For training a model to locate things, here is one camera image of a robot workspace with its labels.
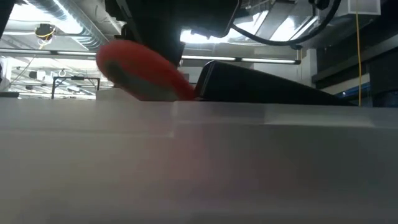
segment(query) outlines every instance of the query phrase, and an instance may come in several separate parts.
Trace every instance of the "fluorescent light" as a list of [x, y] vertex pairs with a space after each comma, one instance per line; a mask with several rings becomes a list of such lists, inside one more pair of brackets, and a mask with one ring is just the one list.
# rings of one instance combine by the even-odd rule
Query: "fluorescent light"
[[193, 55], [183, 55], [182, 59], [192, 59], [192, 60], [221, 60], [221, 61], [235, 61], [234, 57], [210, 57], [210, 56], [193, 56]]
[[24, 49], [1, 49], [0, 53], [13, 53], [13, 54], [51, 54], [49, 50], [24, 50]]
[[[20, 96], [43, 96], [43, 97], [51, 97], [51, 93], [19, 93]], [[87, 100], [95, 100], [95, 95], [77, 95], [77, 94], [60, 94], [56, 93], [54, 96], [64, 97], [64, 96], [74, 96], [79, 99], [87, 99]]]
[[314, 18], [311, 19], [310, 22], [308, 22], [302, 29], [300, 29], [292, 38], [291, 40], [299, 38], [308, 28], [314, 24], [318, 20], [318, 16], [315, 16]]
[[4, 31], [3, 35], [35, 35], [35, 32]]
[[286, 63], [295, 64], [295, 60], [283, 60], [283, 59], [270, 59], [270, 58], [242, 58], [242, 62], [257, 62], [257, 63]]
[[96, 52], [67, 52], [67, 51], [58, 51], [60, 55], [79, 55], [79, 56], [95, 56]]

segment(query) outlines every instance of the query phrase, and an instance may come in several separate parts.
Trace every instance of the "gray surface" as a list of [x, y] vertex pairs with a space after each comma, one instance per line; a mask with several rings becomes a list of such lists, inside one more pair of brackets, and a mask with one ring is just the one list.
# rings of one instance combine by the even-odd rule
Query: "gray surface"
[[395, 110], [0, 104], [2, 223], [398, 219]]

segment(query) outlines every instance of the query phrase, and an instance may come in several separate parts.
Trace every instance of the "metal frame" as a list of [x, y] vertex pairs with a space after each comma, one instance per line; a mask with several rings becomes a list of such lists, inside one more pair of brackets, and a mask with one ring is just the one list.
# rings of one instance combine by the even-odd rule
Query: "metal frame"
[[54, 94], [55, 94], [55, 89], [60, 86], [65, 80], [70, 79], [70, 80], [79, 80], [79, 81], [84, 81], [84, 80], [97, 80], [97, 91], [100, 90], [100, 83], [101, 79], [100, 78], [86, 78], [86, 77], [53, 77], [53, 82], [52, 82], [52, 90], [51, 90], [51, 99], [54, 99]]

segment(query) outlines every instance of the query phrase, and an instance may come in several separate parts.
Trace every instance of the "yellow cable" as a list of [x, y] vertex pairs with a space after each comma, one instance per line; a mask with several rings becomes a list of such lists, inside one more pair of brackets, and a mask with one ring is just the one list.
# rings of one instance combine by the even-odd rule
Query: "yellow cable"
[[361, 106], [361, 99], [362, 99], [362, 61], [361, 61], [361, 42], [359, 38], [359, 18], [358, 18], [358, 0], [356, 0], [356, 41], [358, 47], [358, 65], [359, 65], [359, 94], [358, 94], [358, 105]]
[[48, 36], [52, 35], [54, 32], [55, 32], [55, 28], [49, 34], [45, 34], [45, 35], [37, 35], [36, 34], [36, 37], [48, 37]]

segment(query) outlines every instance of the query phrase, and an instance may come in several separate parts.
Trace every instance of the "ceiling duct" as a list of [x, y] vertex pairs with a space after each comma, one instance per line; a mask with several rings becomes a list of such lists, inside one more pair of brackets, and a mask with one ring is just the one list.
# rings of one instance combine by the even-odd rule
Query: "ceiling duct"
[[107, 38], [71, 0], [25, 0], [43, 13], [52, 16], [51, 22], [68, 34], [84, 37], [72, 37], [87, 50], [96, 50], [108, 42]]

